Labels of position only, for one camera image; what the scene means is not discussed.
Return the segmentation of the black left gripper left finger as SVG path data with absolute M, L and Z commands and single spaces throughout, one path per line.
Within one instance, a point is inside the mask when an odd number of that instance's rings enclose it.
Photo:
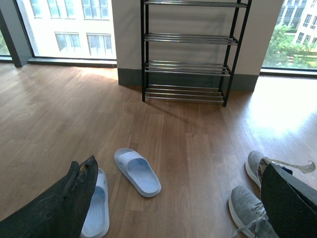
M 31 202 L 0 223 L 2 238 L 78 238 L 95 191 L 94 156 L 79 164 Z

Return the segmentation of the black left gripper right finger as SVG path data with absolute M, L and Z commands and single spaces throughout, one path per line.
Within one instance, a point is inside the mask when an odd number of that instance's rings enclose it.
M 280 238 L 317 236 L 317 191 L 290 169 L 267 157 L 260 158 L 258 177 L 261 200 L 274 231 Z

